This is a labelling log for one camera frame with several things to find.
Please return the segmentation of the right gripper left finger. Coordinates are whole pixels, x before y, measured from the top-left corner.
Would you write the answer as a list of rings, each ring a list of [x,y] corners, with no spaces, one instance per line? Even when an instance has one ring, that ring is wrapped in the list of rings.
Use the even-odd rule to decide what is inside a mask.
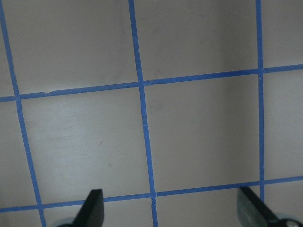
[[[104,201],[102,189],[91,190],[72,222],[73,227],[102,227]]]

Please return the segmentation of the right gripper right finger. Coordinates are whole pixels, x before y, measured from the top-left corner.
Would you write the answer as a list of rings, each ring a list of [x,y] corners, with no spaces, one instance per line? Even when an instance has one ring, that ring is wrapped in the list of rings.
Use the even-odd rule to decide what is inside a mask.
[[[249,187],[238,188],[237,216],[243,227],[277,227],[280,222]]]

